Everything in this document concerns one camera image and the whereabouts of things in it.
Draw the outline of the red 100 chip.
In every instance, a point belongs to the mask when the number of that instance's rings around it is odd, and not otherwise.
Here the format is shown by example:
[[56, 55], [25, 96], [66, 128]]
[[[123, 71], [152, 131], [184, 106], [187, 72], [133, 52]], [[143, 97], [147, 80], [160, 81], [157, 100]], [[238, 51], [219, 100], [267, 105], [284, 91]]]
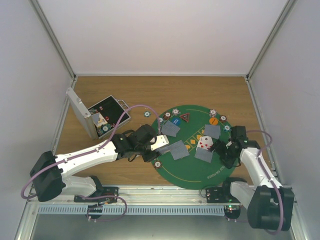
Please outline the red 100 chip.
[[171, 118], [171, 113], [169, 112], [169, 111], [167, 111], [167, 112], [165, 112], [164, 114], [163, 114], [163, 119], [164, 120], [168, 120], [168, 119], [170, 119]]
[[224, 123], [227, 121], [227, 117], [225, 115], [220, 115], [219, 120], [220, 122]]
[[160, 169], [162, 167], [162, 163], [160, 161], [155, 161], [153, 164], [155, 169]]

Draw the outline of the orange big blind button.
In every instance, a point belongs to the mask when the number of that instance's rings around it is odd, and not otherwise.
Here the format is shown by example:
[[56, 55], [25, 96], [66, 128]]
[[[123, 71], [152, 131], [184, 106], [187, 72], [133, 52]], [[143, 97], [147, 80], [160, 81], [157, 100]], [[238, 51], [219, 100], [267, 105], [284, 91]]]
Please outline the orange big blind button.
[[219, 120], [216, 117], [211, 117], [209, 119], [209, 123], [213, 126], [217, 126], [219, 124]]

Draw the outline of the blue small blind button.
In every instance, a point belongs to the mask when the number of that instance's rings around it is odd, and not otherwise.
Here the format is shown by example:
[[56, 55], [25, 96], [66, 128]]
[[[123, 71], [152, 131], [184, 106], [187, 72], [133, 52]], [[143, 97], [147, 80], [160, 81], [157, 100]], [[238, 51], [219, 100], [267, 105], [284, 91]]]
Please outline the blue small blind button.
[[181, 119], [179, 117], [174, 117], [172, 118], [171, 122], [176, 126], [179, 126], [181, 124]]

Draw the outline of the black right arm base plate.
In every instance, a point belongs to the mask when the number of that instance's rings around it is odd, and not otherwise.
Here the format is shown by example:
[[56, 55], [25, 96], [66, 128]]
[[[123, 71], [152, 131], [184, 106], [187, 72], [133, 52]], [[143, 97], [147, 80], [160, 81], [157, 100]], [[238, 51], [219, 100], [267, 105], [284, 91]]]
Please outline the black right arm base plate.
[[239, 201], [233, 197], [229, 190], [222, 186], [209, 187], [205, 189], [206, 202], [210, 204], [238, 204]]

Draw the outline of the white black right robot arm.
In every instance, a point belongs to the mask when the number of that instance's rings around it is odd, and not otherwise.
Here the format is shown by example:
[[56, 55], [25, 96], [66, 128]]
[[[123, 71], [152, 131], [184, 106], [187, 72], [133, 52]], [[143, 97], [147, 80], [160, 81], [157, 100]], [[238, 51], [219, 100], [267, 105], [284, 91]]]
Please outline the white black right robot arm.
[[263, 158], [263, 149], [257, 141], [247, 137], [245, 126], [228, 127], [228, 130], [229, 141], [218, 140], [210, 151], [217, 153], [228, 169], [235, 163], [243, 164], [254, 187], [240, 178], [228, 177], [222, 184], [223, 200], [232, 203], [237, 199], [246, 209], [248, 223], [254, 229], [263, 229], [273, 235], [288, 231], [295, 200], [293, 191], [272, 174]]

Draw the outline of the blue green 50 chip stack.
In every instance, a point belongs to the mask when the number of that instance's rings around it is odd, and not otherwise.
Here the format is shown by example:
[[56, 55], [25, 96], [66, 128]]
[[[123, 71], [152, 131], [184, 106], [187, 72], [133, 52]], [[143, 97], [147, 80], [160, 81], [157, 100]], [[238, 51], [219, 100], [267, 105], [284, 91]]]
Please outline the blue green 50 chip stack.
[[150, 117], [151, 113], [149, 111], [145, 111], [144, 112], [144, 117], [148, 118]]

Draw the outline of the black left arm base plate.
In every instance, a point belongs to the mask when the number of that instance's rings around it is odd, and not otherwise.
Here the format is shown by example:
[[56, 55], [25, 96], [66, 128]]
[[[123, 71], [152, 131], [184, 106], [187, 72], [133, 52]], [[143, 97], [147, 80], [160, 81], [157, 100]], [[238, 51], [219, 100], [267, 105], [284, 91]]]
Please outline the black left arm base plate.
[[87, 198], [80, 197], [79, 195], [74, 196], [75, 203], [115, 203], [117, 199], [115, 197], [105, 197], [95, 199], [102, 196], [117, 196], [119, 193], [119, 187], [117, 186], [103, 186], [101, 189], [96, 190], [93, 194]]

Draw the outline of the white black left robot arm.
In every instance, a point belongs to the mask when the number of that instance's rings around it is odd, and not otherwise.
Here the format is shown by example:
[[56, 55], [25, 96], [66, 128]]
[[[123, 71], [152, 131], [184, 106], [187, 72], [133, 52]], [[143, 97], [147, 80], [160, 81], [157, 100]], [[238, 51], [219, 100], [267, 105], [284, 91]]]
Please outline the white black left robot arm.
[[53, 155], [46, 151], [30, 171], [35, 197], [39, 202], [47, 202], [60, 195], [74, 195], [98, 202], [103, 197], [99, 179], [96, 176], [76, 177], [76, 173], [120, 159], [133, 161], [136, 156], [142, 156], [144, 162], [149, 163], [160, 156], [159, 149], [168, 143], [165, 135], [158, 135], [145, 124], [76, 152]]

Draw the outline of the blue playing card deck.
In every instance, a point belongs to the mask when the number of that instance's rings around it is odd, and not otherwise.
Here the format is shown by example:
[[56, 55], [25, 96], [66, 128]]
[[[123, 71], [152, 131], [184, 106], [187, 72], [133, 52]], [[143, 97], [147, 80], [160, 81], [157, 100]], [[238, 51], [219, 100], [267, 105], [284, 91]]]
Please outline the blue playing card deck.
[[165, 153], [168, 153], [170, 152], [171, 150], [169, 148], [162, 148], [162, 149], [159, 149], [158, 152], [161, 154], [161, 155], [164, 155]]

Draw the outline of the black red triangular all-in button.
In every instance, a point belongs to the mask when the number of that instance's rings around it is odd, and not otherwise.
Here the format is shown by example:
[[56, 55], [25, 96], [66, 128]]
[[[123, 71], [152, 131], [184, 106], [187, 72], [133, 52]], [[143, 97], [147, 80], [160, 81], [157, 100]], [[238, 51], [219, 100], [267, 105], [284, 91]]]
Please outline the black red triangular all-in button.
[[186, 123], [188, 123], [190, 121], [190, 113], [187, 112], [187, 113], [181, 114], [179, 118], [185, 121]]

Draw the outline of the blue orange 10 chip stack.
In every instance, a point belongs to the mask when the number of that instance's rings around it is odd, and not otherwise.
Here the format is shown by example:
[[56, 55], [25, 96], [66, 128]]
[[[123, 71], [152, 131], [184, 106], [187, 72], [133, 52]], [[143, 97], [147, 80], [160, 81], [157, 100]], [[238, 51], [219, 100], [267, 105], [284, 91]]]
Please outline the blue orange 10 chip stack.
[[180, 114], [181, 114], [181, 112], [179, 111], [178, 108], [173, 108], [173, 109], [172, 109], [172, 115], [173, 115], [173, 116], [178, 116], [178, 115], [180, 115]]

